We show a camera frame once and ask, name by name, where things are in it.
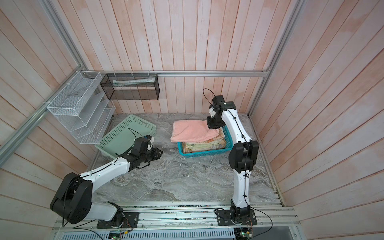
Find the pink orange patterned towel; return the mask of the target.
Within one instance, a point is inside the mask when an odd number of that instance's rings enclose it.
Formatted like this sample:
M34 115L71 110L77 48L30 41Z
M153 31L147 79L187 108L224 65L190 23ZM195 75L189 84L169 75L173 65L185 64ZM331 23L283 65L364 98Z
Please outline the pink orange patterned towel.
M222 140L225 140L225 135L223 133L223 130L222 128L219 129L219 135L212 138L212 139L209 139L207 141L204 141L204 142L200 142L200 143L210 143L210 142L219 142L219 141L222 141Z

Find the green yellow striped towel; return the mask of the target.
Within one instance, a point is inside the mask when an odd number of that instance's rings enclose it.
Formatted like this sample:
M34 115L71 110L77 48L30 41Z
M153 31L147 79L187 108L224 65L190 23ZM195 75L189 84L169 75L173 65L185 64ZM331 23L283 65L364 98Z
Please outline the green yellow striped towel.
M210 143L182 143L184 154L189 153L198 153L198 152L206 152L206 151L214 151L221 150L226 147L226 141L222 140L219 142L210 142Z

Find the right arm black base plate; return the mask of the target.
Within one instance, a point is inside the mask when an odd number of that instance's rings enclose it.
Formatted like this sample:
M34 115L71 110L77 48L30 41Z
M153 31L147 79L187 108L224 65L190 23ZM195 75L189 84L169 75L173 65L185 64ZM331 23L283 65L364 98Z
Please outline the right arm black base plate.
M258 224L254 210L243 215L236 215L234 211L218 208L214 210L219 226L256 226Z

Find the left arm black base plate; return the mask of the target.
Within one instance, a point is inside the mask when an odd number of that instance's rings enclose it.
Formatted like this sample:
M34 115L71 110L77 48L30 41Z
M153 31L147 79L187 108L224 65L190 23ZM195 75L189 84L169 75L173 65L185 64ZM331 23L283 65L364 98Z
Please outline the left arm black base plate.
M111 221L99 220L97 229L135 229L138 226L139 216L139 212L118 213Z

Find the plain pink towel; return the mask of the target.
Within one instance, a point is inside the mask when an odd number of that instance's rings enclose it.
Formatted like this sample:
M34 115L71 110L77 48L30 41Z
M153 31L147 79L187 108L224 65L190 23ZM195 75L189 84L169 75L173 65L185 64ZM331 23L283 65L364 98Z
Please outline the plain pink towel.
M200 143L216 138L220 135L219 129L209 129L207 121L180 120L173 123L171 142Z

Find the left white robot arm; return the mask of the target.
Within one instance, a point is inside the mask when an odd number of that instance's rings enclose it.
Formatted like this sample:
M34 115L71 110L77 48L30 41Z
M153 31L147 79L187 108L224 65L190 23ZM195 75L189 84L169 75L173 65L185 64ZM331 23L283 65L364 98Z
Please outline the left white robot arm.
M112 228L120 228L125 221L123 209L110 202L94 203L93 193L121 175L148 167L162 155L163 151L153 146L151 136L137 138L128 150L111 162L79 175L67 174L51 201L50 209L72 225L83 220L98 220Z

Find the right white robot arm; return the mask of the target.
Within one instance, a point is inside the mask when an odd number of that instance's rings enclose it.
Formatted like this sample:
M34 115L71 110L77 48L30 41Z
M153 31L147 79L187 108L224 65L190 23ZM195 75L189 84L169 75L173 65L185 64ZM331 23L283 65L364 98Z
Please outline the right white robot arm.
M232 206L236 210L247 208L249 178L257 161L259 143L247 134L234 102L226 102L222 95L213 97L207 125L210 129L227 128L230 133L233 147L229 154L229 164L235 178Z

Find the teal plastic basket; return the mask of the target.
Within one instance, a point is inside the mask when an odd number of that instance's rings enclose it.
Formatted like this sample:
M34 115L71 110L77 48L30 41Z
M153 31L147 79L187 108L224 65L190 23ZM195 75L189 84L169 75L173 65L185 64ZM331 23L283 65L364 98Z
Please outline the teal plastic basket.
M225 141L226 145L224 148L217 149L217 150L210 150L210 151L202 151L202 152L195 152L195 153L184 153L183 152L183 143L178 142L178 149L181 156L185 158L194 158L194 157L203 157L203 156L212 156L212 155L218 155L218 154L224 154L226 152L229 152L233 147L233 141L231 134L227 128L227 126L222 128L223 133L225 135Z

